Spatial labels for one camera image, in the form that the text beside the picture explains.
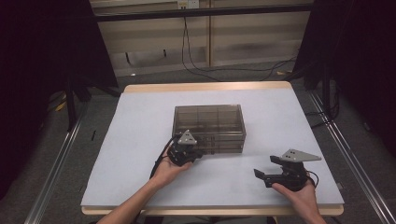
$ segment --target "silver gripper plate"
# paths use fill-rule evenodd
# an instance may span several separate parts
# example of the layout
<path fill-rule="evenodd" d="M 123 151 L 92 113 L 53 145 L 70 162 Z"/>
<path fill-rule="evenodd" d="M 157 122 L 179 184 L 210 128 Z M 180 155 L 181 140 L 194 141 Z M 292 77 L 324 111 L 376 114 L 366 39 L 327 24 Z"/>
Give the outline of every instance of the silver gripper plate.
<path fill-rule="evenodd" d="M 196 145 L 197 144 L 197 141 L 191 135 L 190 130 L 187 130 L 186 132 L 184 132 L 177 142 L 180 145 Z"/>
<path fill-rule="evenodd" d="M 306 152 L 302 152 L 296 149 L 289 149 L 285 154 L 283 154 L 280 159 L 282 161 L 320 161 L 321 157 L 315 156 Z"/>

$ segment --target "transparent plastic box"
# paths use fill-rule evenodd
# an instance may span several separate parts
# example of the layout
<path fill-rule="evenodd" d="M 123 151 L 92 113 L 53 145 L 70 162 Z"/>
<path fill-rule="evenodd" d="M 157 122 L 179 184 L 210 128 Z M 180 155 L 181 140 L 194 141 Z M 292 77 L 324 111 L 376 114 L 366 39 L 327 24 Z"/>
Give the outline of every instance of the transparent plastic box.
<path fill-rule="evenodd" d="M 173 134 L 190 130 L 204 154 L 241 153 L 246 130 L 241 105 L 176 106 Z"/>

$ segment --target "white table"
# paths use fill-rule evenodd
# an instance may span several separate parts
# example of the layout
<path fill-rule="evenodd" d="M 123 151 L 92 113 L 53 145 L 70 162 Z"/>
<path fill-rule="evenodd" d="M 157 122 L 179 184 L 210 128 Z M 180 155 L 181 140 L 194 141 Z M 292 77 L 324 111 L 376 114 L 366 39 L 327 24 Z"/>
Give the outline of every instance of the white table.
<path fill-rule="evenodd" d="M 344 211 L 343 199 L 288 82 L 184 83 L 128 86 L 121 96 L 81 202 L 87 215 L 107 214 L 148 179 L 172 134 L 175 106 L 240 104 L 247 130 L 242 154 L 205 155 L 157 193 L 144 215 L 287 216 L 289 202 L 256 178 L 253 169 L 281 174 L 270 155 L 290 148 L 322 161 L 315 172 L 323 216 Z"/>

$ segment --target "white tabletop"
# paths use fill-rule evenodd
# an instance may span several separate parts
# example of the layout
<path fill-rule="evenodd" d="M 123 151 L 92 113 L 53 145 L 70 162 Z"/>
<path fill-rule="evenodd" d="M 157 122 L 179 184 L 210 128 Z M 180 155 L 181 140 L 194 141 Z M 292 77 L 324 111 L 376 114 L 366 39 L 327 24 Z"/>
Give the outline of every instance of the white tabletop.
<path fill-rule="evenodd" d="M 158 192 L 146 209 L 289 206 L 255 177 L 253 169 L 281 174 L 270 156 L 290 148 L 320 156 L 305 162 L 320 183 L 318 204 L 344 201 L 292 88 L 124 93 L 93 166 L 83 207 L 119 205 L 149 179 L 172 134 L 175 106 L 241 105 L 247 130 L 243 153 L 205 155 Z"/>

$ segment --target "wall outlet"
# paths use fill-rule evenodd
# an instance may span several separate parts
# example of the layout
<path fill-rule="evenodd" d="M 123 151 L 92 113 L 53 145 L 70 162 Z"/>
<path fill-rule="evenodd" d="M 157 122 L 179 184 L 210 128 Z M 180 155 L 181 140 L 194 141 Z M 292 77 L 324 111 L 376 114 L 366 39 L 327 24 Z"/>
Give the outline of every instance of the wall outlet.
<path fill-rule="evenodd" d="M 189 8 L 189 1 L 188 0 L 179 0 L 179 1 L 177 1 L 177 8 L 178 9 L 187 9 L 187 8 Z"/>
<path fill-rule="evenodd" d="M 199 8 L 199 0 L 189 0 L 188 8 Z"/>

